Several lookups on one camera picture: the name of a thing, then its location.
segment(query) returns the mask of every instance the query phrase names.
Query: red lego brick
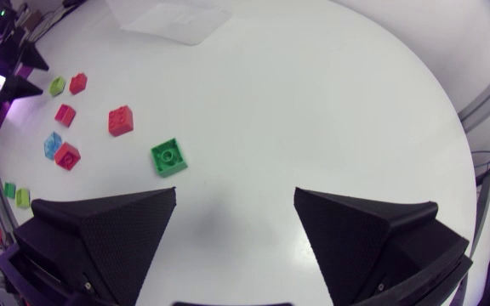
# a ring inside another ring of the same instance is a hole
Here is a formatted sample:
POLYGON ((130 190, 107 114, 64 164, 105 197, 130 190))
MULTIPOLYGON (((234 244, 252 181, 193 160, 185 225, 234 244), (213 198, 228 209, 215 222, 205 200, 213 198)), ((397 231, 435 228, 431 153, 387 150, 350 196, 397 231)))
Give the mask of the red lego brick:
POLYGON ((77 148, 68 143, 64 143, 56 153, 54 153, 54 160, 58 166, 63 167, 66 170, 71 170, 80 159, 81 155, 78 153, 77 148))
POLYGON ((109 112, 109 133, 119 136, 134 130, 134 116, 127 105, 109 112))
POLYGON ((73 110, 73 108, 69 105, 61 105, 54 119, 66 127, 69 127, 73 121, 73 118, 75 117, 75 114, 75 110, 73 110))
POLYGON ((69 84, 69 91, 72 94, 78 94, 86 88, 86 81, 88 78, 84 73, 79 73, 71 78, 71 83, 69 84))

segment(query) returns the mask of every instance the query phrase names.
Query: lego brick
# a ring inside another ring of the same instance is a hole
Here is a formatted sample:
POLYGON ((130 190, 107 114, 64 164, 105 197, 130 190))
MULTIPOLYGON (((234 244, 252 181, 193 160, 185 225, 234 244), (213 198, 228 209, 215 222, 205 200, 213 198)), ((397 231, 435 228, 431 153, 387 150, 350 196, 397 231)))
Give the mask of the lego brick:
POLYGON ((75 117, 75 114, 75 110, 73 110, 73 108, 69 105, 61 105, 54 119, 66 127, 69 127, 73 121, 73 118, 75 117))
POLYGON ((13 183, 5 183, 5 188, 3 189, 3 193, 9 199, 14 199, 14 194, 16 193, 16 185, 13 183))
POLYGON ((16 190, 16 206, 20 208, 30 207, 30 191, 26 188, 16 190))
POLYGON ((134 130, 134 115, 127 105, 109 112, 109 133, 119 136, 134 130))
POLYGON ((44 141, 44 155, 49 160, 54 160, 54 153, 61 147, 61 137, 56 133, 52 132, 48 136, 47 140, 44 141))
POLYGON ((54 154, 54 161, 58 166, 66 170, 71 170, 75 164, 81 159, 77 148, 68 143, 64 143, 54 154))
POLYGON ((50 94, 55 97, 58 94, 61 94, 66 87, 66 80, 63 77, 56 77, 51 83, 48 91, 50 94))
POLYGON ((84 73, 79 73, 71 78, 71 84, 69 84, 69 91, 72 94, 78 94, 86 88, 86 81, 88 78, 84 73))
POLYGON ((161 177, 166 178, 188 167, 175 139, 152 148, 151 153, 161 177))

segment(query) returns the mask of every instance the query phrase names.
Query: black textured plastic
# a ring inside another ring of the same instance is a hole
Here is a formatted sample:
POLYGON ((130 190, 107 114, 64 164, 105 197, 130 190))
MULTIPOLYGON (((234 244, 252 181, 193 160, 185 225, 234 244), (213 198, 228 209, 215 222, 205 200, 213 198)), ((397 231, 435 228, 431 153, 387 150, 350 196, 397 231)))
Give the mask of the black textured plastic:
POLYGON ((354 302, 389 235, 437 213, 433 202, 392 204, 298 188, 294 206, 334 305, 354 302))
POLYGON ((111 294, 134 305, 174 210, 174 189, 103 199, 32 203, 36 217, 78 231, 111 294))

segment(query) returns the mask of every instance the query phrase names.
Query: green lego brick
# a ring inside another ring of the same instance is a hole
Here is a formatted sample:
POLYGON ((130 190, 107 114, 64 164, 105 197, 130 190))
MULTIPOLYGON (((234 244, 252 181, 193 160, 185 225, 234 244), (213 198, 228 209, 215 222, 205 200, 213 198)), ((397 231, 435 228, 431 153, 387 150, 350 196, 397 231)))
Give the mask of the green lego brick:
POLYGON ((166 178, 188 167, 175 139, 155 146, 151 153, 157 173, 161 177, 166 178))
POLYGON ((16 190, 16 206, 20 208, 30 207, 30 191, 26 188, 16 190))
POLYGON ((14 193, 16 192, 16 185, 13 183, 5 183, 5 189, 3 193, 10 199, 14 199, 14 193))
POLYGON ((66 80, 60 76, 60 77, 56 77, 50 83, 50 89, 48 91, 50 92, 50 94, 52 94, 53 97, 55 97, 58 94, 61 94, 61 92, 64 91, 65 87, 66 87, 66 80))

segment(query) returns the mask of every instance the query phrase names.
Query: white round table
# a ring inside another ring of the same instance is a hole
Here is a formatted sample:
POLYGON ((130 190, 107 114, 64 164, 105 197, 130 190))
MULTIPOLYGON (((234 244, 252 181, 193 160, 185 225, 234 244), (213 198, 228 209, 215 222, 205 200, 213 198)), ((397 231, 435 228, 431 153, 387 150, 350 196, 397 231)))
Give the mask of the white round table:
MULTIPOLYGON (((377 201, 436 201, 468 240, 476 215, 470 150, 442 87, 402 42, 326 0, 249 1, 189 47, 120 31, 91 0, 37 44, 48 88, 88 76, 85 91, 16 100, 0 133, 3 181, 32 198, 73 201, 176 186, 138 305, 330 305, 298 214, 295 187, 377 201), (77 115, 54 120, 60 105, 77 115), (134 131, 114 138, 109 111, 134 131), (82 159, 44 156, 53 132, 82 159), (189 167, 157 176, 150 149, 176 138, 189 167)), ((31 210, 14 206, 19 223, 31 210)))

